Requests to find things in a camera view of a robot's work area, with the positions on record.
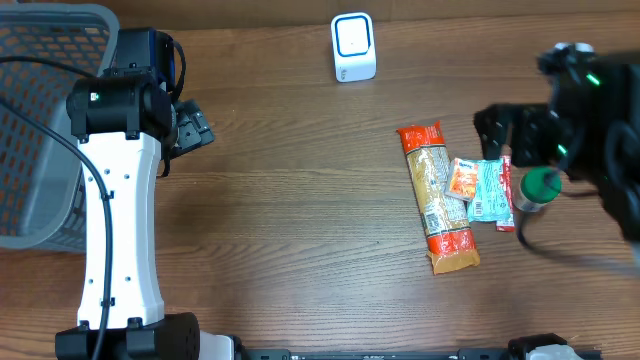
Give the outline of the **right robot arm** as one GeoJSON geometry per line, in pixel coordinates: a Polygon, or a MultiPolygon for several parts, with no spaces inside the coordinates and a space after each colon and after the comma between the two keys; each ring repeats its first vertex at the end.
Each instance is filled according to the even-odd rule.
{"type": "Polygon", "coordinates": [[[539,248],[524,231],[562,194],[567,176],[593,185],[632,253],[639,253],[639,55],[599,55],[589,44],[560,42],[539,55],[537,67],[551,87],[547,102],[495,103],[473,117],[484,159],[509,147],[512,165],[528,170],[513,196],[517,239],[554,262],[636,277],[638,266],[539,248]]]}

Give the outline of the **red snack stick package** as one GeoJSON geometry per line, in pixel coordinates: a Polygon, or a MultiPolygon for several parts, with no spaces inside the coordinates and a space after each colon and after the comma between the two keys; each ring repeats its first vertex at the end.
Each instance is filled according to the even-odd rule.
{"type": "Polygon", "coordinates": [[[503,220],[496,222],[496,230],[500,232],[514,232],[514,207],[512,203],[512,189],[511,189],[511,156],[502,155],[502,168],[500,171],[500,184],[504,190],[507,209],[509,210],[509,216],[503,220]]]}

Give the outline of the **green lid jar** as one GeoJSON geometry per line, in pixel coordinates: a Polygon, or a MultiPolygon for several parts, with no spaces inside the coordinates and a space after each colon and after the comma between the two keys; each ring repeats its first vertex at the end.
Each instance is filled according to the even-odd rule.
{"type": "Polygon", "coordinates": [[[513,198],[514,206],[523,212],[538,212],[562,192],[562,180],[549,167],[529,170],[520,180],[513,198]]]}

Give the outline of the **red and tan cracker package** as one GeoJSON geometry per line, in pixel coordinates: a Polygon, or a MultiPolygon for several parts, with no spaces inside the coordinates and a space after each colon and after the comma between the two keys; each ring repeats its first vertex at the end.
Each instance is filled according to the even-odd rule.
{"type": "Polygon", "coordinates": [[[463,200],[445,194],[450,157],[439,123],[399,128],[413,191],[435,274],[480,264],[463,200]]]}

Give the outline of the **light blue tissue pack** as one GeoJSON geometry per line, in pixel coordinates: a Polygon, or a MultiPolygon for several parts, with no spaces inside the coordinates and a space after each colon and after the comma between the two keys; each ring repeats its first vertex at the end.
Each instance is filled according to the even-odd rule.
{"type": "Polygon", "coordinates": [[[496,222],[509,216],[504,190],[500,184],[502,159],[473,160],[479,165],[475,197],[467,205],[470,222],[496,222]]]}

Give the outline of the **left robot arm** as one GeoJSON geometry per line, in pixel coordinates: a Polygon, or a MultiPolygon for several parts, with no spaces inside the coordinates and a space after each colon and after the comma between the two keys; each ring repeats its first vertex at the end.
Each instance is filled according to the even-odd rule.
{"type": "Polygon", "coordinates": [[[66,109],[83,164],[86,265],[74,328],[55,338],[60,359],[234,360],[230,335],[169,314],[155,255],[155,185],[173,159],[213,142],[198,105],[181,99],[184,52],[170,35],[125,29],[100,76],[78,80],[66,109]]]}

